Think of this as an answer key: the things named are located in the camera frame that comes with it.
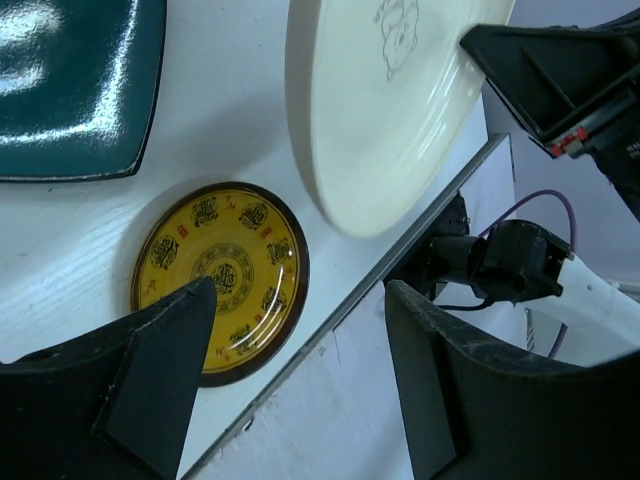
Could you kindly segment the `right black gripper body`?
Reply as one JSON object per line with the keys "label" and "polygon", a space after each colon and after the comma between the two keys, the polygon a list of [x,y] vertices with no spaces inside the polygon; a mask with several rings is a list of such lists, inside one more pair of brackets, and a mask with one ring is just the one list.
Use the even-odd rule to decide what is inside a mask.
{"label": "right black gripper body", "polygon": [[639,216],[637,82],[632,82],[543,148],[554,158],[590,156],[633,216]]}

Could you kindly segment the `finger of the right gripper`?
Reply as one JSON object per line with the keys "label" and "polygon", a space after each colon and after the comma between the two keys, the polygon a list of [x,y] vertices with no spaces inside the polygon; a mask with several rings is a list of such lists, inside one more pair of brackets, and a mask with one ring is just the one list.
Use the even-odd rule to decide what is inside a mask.
{"label": "finger of the right gripper", "polygon": [[478,24],[460,45],[540,145],[639,84],[637,10],[588,28]]}

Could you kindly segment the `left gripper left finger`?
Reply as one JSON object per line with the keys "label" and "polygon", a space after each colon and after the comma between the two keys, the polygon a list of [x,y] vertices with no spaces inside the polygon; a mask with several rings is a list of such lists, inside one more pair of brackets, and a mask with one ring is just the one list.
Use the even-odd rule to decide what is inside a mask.
{"label": "left gripper left finger", "polygon": [[2,365],[2,478],[176,478],[215,309],[205,277]]}

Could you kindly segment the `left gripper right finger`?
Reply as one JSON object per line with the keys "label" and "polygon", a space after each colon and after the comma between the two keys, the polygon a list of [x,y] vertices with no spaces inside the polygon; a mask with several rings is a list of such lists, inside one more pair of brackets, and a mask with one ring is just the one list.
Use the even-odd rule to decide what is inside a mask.
{"label": "left gripper right finger", "polygon": [[639,356],[551,360],[445,312],[401,281],[385,320],[418,479],[635,479]]}

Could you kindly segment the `cream round plate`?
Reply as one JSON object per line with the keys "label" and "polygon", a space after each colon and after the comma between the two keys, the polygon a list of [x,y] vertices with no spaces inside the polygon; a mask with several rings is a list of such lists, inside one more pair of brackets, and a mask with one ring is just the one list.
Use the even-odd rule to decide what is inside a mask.
{"label": "cream round plate", "polygon": [[510,1],[293,1],[285,100],[301,178],[336,229],[370,238],[429,188],[485,77],[461,49]]}

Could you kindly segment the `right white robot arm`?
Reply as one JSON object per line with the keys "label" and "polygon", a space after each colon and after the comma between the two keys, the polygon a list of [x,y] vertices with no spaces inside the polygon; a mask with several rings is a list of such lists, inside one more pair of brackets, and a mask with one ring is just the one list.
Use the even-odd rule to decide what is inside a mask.
{"label": "right white robot arm", "polygon": [[[554,158],[592,157],[639,209],[639,14],[589,28],[477,24],[461,48],[530,138]],[[469,286],[482,308],[510,302],[564,328],[639,345],[639,306],[595,274],[571,241],[510,215],[483,234],[442,234],[428,271]]]}

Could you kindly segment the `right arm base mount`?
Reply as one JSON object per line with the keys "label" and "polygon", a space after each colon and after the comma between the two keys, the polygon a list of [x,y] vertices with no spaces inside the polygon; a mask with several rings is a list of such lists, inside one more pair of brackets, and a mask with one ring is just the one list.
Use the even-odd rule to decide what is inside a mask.
{"label": "right arm base mount", "polygon": [[466,202],[456,193],[383,279],[384,286],[401,281],[434,301],[451,280],[466,276],[466,261],[474,239]]}

